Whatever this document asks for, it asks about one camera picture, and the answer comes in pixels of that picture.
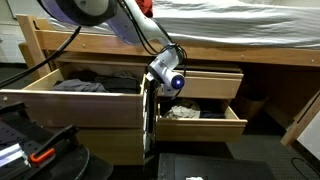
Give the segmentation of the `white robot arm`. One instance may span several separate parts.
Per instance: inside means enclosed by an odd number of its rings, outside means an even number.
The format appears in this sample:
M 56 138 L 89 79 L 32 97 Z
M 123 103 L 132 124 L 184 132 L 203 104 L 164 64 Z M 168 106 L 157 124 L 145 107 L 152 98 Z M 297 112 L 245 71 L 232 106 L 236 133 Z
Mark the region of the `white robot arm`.
M 174 72 L 185 59 L 182 47 L 174 42 L 165 29 L 143 14 L 135 0 L 37 0 L 52 18 L 76 25 L 94 27 L 106 23 L 125 43 L 149 45 L 150 40 L 162 44 L 148 67 L 148 80 L 156 80 L 167 91 L 180 91 L 185 76 Z

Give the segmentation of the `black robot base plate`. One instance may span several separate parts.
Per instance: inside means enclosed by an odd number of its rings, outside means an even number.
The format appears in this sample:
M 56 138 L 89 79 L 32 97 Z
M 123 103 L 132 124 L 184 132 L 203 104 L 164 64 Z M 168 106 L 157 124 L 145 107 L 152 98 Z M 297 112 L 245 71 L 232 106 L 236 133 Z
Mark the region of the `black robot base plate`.
M 44 165 L 35 166 L 29 155 L 40 148 L 54 133 L 34 124 L 22 102 L 0 106 L 1 150 L 18 143 L 26 160 L 1 167 L 1 180 L 107 180 L 113 165 L 93 155 L 83 145 Z

